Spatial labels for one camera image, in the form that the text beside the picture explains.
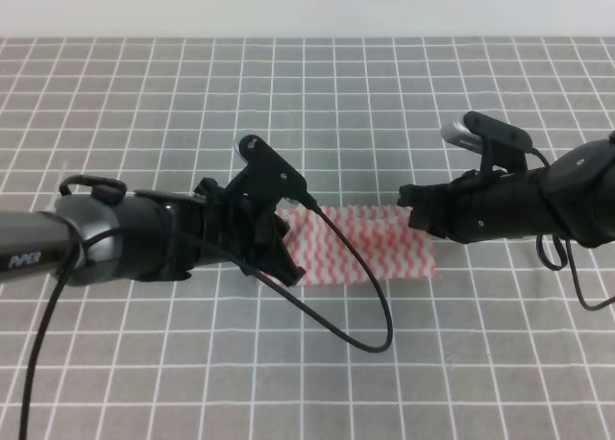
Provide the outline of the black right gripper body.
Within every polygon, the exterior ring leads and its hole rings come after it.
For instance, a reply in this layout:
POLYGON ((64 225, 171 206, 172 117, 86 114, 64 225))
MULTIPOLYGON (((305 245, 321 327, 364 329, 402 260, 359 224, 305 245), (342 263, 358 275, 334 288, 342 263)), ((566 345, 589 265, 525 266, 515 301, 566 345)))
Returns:
POLYGON ((543 230, 543 197, 534 172, 468 171, 449 183, 407 184, 400 187, 398 205, 411 208, 411 228, 458 243, 543 230))

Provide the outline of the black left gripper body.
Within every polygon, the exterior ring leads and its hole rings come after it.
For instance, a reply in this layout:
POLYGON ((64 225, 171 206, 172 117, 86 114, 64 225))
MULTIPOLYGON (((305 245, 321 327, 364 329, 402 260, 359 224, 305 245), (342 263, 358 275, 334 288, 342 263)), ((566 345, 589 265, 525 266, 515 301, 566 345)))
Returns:
POLYGON ((280 191, 262 183, 250 186, 239 177, 225 187, 203 178, 194 194, 206 200, 207 242, 285 286, 304 276, 283 241, 289 225, 276 214, 280 191))

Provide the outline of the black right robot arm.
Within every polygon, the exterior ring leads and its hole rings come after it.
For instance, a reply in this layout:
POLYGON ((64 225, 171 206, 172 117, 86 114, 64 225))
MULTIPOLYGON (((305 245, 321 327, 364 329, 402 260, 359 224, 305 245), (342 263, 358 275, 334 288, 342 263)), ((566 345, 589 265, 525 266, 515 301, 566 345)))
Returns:
POLYGON ((411 228, 462 244, 556 235, 597 248, 614 239, 614 138, 527 171, 471 170, 449 183, 403 185, 398 204, 410 208, 411 228))

